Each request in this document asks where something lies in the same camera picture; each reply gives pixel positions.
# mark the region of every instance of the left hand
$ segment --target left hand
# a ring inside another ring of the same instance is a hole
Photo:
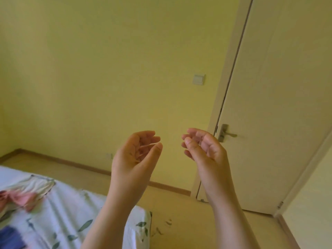
[[[131,211],[142,197],[161,155],[163,145],[155,131],[132,134],[117,151],[107,198]]]

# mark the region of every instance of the wooden floor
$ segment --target wooden floor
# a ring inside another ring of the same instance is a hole
[[[110,176],[18,154],[2,165],[49,176],[92,192],[106,195]],[[190,197],[148,187],[139,206],[152,211],[151,248],[215,248],[214,219],[209,204]],[[287,237],[273,218],[245,213],[262,249],[290,249]]]

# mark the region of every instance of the fingernail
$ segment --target fingernail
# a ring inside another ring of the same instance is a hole
[[[186,138],[185,138],[185,143],[188,144],[188,143],[191,142],[191,140],[192,140],[192,139],[191,139],[190,137],[186,137]]]
[[[156,147],[159,148],[160,150],[163,150],[163,144],[161,142],[158,142],[156,144]]]

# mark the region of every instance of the bed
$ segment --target bed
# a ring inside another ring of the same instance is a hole
[[[0,190],[31,173],[0,166]],[[53,180],[40,175],[45,180]],[[19,231],[28,248],[79,249],[106,197],[54,180],[55,185],[30,212],[17,209],[0,222]],[[147,249],[152,215],[135,206],[125,226],[123,249]]]

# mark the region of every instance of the purple fabric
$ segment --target purple fabric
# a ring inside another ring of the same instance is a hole
[[[22,249],[25,247],[26,244],[15,228],[5,226],[0,230],[0,249]]]

